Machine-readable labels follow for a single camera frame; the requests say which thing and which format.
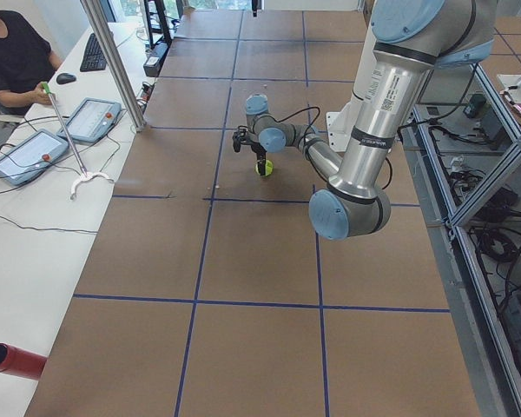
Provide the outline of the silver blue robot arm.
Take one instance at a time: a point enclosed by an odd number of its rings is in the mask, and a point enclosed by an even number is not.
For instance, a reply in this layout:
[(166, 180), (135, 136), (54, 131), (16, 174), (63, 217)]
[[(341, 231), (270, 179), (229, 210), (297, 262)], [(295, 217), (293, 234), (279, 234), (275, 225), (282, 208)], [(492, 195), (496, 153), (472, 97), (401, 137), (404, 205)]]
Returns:
[(241, 130), (247, 143), (262, 154), (297, 148), (326, 181), (309, 201), (318, 235), (344, 240), (386, 225), (390, 201), (376, 181), (400, 125), (431, 70), (491, 54), (497, 7), (495, 1), (376, 2), (369, 23), (376, 63), (343, 156), (313, 127), (277, 121), (266, 96), (247, 99)]

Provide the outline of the person's hand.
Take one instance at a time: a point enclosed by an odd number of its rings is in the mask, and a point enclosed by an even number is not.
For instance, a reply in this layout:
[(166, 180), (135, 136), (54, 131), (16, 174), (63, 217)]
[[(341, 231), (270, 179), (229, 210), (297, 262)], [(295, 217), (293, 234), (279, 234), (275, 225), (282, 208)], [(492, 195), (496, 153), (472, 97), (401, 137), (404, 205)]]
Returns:
[(51, 99), (54, 98), (54, 94), (50, 94), (45, 89), (44, 83), (39, 83), (31, 92), (30, 100), (32, 103), (39, 103), (42, 105), (51, 105)]

